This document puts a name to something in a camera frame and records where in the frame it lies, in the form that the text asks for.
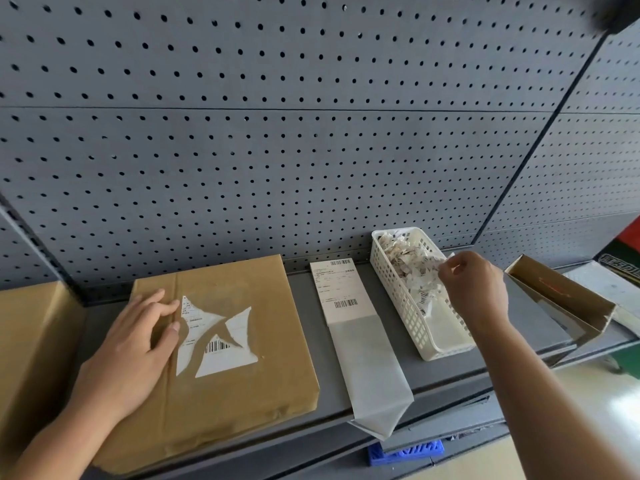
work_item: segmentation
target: flattened cardboard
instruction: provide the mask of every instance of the flattened cardboard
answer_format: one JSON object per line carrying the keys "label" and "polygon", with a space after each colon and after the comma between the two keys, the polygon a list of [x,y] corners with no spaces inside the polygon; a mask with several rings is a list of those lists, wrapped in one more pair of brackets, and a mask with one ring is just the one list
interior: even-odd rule
{"label": "flattened cardboard", "polygon": [[[279,255],[137,280],[132,294],[158,288],[163,302],[186,296],[203,311],[225,317],[195,345],[187,368],[176,376],[177,350],[148,400],[122,421],[94,460],[124,474],[205,444],[266,428],[316,409],[319,386],[300,319]],[[227,319],[252,307],[248,344],[258,361],[196,378],[209,341],[229,341]],[[161,318],[157,340],[180,320],[180,342],[188,334],[180,308]]]}
{"label": "flattened cardboard", "polygon": [[[543,309],[570,334],[578,347],[601,335],[616,311],[615,303],[524,254],[511,263],[505,273],[535,302],[544,302]],[[564,319],[576,323],[579,329],[567,326]]]}
{"label": "flattened cardboard", "polygon": [[63,283],[0,291],[0,476],[60,411],[84,322]]}

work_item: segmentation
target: blue plastic basket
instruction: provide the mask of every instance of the blue plastic basket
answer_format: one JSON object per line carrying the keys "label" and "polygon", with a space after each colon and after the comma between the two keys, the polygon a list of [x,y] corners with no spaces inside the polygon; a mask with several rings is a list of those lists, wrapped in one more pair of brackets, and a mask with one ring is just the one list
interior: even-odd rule
{"label": "blue plastic basket", "polygon": [[378,465],[388,465],[389,463],[399,463],[401,461],[418,460],[429,456],[441,455],[444,453],[444,446],[440,440],[405,448],[395,453],[385,453],[382,445],[375,443],[369,446],[369,464],[372,467]]}

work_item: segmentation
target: person's left hand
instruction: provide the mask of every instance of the person's left hand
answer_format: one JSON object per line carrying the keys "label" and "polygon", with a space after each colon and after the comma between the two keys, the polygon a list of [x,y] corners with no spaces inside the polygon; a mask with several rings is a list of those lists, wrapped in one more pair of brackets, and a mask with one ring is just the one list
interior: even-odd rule
{"label": "person's left hand", "polygon": [[179,338],[180,322],[172,322],[151,348],[154,325],[160,316],[174,313],[180,303],[158,303],[163,297],[160,289],[144,300],[132,298],[97,352],[82,364],[69,408],[89,409],[114,427],[148,398]]}

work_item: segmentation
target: crumpled paper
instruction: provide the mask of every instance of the crumpled paper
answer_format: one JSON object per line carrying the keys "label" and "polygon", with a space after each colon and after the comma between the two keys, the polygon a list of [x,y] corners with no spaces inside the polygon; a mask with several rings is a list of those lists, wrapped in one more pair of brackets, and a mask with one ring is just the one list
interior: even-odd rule
{"label": "crumpled paper", "polygon": [[424,248],[412,246],[402,235],[394,237],[386,232],[378,238],[378,242],[391,266],[404,281],[422,316],[431,318],[433,300],[444,290],[438,278],[438,266],[446,259],[438,258]]}

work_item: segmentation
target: tiled floor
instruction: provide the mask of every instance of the tiled floor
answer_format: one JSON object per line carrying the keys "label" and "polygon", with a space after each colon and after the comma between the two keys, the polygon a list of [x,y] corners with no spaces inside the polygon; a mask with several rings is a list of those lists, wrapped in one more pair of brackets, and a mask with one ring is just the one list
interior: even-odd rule
{"label": "tiled floor", "polygon": [[[640,381],[613,373],[601,360],[557,371],[569,393],[604,436],[615,443],[640,472]],[[410,480],[524,480],[513,441],[503,438]]]}

